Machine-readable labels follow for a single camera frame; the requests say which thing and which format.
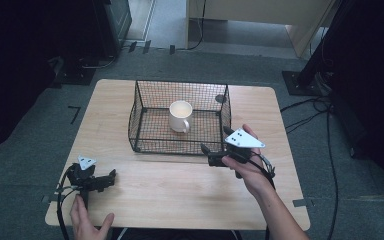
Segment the white mug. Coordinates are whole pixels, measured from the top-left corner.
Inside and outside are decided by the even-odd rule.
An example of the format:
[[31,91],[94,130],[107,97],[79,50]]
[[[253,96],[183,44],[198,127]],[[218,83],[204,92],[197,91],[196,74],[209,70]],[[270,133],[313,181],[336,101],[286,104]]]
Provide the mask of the white mug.
[[192,123],[192,105],[186,101],[175,101],[170,105],[170,128],[176,132],[188,133]]

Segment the person's left hand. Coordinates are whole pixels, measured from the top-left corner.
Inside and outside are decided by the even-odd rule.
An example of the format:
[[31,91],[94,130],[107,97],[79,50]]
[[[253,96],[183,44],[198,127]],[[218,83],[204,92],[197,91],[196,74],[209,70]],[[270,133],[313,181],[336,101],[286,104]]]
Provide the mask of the person's left hand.
[[76,195],[74,199],[70,216],[76,240],[105,240],[114,221],[114,213],[110,213],[102,223],[101,229],[96,229],[89,219],[87,209],[80,195]]

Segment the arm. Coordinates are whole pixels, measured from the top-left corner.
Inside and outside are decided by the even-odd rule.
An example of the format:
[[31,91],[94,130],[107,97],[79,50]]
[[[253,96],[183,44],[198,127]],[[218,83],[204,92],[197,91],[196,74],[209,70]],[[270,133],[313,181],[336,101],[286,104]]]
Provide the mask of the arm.
[[[243,129],[257,138],[248,125],[244,124]],[[254,148],[252,151],[260,154],[258,148]],[[263,167],[261,160],[257,156],[252,157],[251,160]],[[226,166],[241,174],[245,186],[260,206],[273,239],[308,239],[260,170],[250,163],[241,164],[228,156],[223,157],[222,161]]]
[[114,214],[110,213],[102,223],[101,229],[96,229],[89,219],[85,204],[80,195],[76,195],[70,215],[76,240],[105,240],[108,230],[114,221]]

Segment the wooden table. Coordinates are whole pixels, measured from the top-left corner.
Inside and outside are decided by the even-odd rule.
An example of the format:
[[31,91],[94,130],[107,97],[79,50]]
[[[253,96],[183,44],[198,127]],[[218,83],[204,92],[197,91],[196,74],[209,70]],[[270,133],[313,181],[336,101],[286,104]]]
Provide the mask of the wooden table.
[[[132,151],[127,130],[134,83],[105,79],[97,83],[65,165],[67,169],[82,155],[98,161],[95,176],[117,170],[114,186],[89,194],[93,224],[99,226],[106,214],[114,212],[114,227],[265,229],[256,200],[228,168],[209,167],[205,156]],[[274,90],[229,86],[229,93],[232,129],[247,123],[266,144],[262,152],[276,167],[277,192],[307,230],[306,207],[292,203],[303,196]],[[73,197],[69,195],[63,205],[67,225]],[[55,202],[46,222],[58,225]]]
[[[205,0],[188,0],[186,47],[190,18],[202,18]],[[321,26],[329,26],[335,0],[208,0],[205,19],[285,25],[298,57],[307,49]]]

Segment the basket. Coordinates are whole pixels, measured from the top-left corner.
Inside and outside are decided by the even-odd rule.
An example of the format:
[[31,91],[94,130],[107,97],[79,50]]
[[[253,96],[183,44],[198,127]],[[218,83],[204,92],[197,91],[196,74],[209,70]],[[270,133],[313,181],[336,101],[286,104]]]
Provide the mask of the basket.
[[[188,133],[175,132],[168,124],[170,104],[177,100],[193,107]],[[231,127],[227,85],[136,81],[128,129],[133,151],[202,155],[201,143],[211,151],[222,151],[227,137],[223,126]]]

